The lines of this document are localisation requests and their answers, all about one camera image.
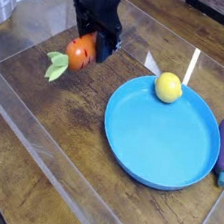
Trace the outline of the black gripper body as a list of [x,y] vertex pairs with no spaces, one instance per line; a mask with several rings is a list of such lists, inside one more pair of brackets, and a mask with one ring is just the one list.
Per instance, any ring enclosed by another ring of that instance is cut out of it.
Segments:
[[90,13],[95,22],[96,32],[106,36],[119,37],[123,30],[117,8],[121,0],[73,0],[76,14]]

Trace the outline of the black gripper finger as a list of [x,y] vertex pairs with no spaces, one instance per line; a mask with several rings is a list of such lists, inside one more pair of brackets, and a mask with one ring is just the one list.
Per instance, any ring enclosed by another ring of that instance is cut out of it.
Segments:
[[78,33],[80,36],[96,32],[94,18],[90,13],[78,13],[76,16]]
[[103,63],[109,58],[115,51],[119,49],[120,38],[110,37],[105,33],[98,32],[96,36],[96,61],[97,63]]

